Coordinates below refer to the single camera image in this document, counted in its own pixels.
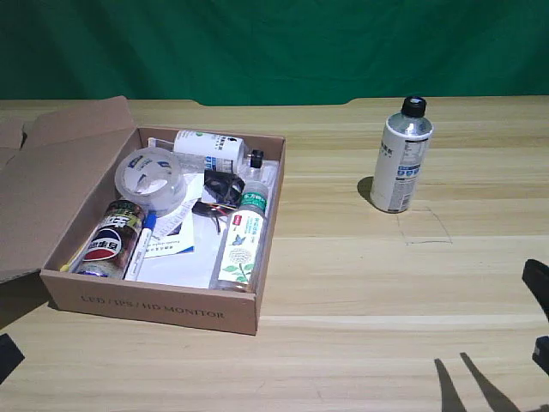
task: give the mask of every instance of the green screen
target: green screen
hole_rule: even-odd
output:
[[[549,94],[547,0],[0,0],[0,98]]]

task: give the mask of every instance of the packing tape roll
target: packing tape roll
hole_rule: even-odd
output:
[[[149,213],[167,215],[183,202],[187,184],[178,158],[164,148],[142,148],[118,165],[115,185]]]

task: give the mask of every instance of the cardboard box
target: cardboard box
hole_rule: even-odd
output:
[[[0,282],[40,270],[60,310],[256,334],[281,193],[283,137],[225,133],[280,161],[256,290],[246,294],[58,271],[118,197],[118,163],[149,137],[173,141],[177,130],[136,128],[124,97],[38,117],[21,150],[20,130],[16,122],[0,127]]]

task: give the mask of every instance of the wooden table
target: wooden table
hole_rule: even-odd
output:
[[[0,327],[27,357],[0,409],[548,410],[531,355],[549,324],[521,275],[526,259],[549,261],[549,98],[428,102],[416,199],[387,215],[358,188],[401,99],[132,101],[141,125],[287,137],[258,336],[57,312],[31,276],[0,287]],[[72,104],[5,100],[0,119]]]

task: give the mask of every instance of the blue marker cap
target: blue marker cap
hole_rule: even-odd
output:
[[[145,218],[145,221],[143,222],[143,229],[154,229],[154,225],[156,224],[156,214],[155,213],[149,213],[147,217]]]

